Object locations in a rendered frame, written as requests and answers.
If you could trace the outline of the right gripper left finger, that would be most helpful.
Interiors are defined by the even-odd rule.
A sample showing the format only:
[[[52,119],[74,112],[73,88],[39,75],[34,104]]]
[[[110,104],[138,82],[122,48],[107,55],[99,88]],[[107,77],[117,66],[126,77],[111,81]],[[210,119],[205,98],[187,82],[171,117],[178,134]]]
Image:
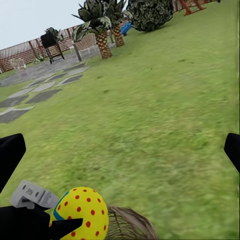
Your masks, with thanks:
[[[21,133],[0,138],[0,193],[26,152]]]

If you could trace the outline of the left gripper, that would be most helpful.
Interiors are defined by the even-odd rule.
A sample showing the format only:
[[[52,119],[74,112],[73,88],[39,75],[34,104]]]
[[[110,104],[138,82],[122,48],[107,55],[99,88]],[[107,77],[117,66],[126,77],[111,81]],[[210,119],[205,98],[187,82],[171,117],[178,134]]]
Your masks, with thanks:
[[[59,240],[83,224],[83,218],[54,220],[44,212],[50,208],[34,202],[34,208],[0,207],[0,240]]]

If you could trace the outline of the wicker basket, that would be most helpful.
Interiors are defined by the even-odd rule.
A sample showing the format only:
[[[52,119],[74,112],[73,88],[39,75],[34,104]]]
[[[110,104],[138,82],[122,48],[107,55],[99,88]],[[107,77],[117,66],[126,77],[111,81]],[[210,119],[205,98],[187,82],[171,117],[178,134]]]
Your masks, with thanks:
[[[113,240],[159,240],[156,229],[151,222],[130,207],[106,206],[108,217],[115,219],[108,221],[109,230],[104,240],[110,240],[113,237]]]

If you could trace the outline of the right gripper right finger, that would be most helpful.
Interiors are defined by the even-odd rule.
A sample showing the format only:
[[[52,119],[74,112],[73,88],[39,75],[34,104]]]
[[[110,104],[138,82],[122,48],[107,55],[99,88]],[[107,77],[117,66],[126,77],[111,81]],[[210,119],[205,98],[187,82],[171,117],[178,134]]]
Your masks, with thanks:
[[[240,173],[240,135],[229,133],[225,141],[224,150]]]

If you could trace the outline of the easter egg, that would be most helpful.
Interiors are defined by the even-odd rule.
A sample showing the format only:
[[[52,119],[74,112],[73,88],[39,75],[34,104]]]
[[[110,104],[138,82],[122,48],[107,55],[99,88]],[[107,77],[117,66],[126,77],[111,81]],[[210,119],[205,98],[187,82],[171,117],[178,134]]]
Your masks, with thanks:
[[[76,187],[66,192],[53,208],[53,221],[83,218],[81,227],[59,240],[104,240],[109,230],[108,209],[102,196],[89,187]]]

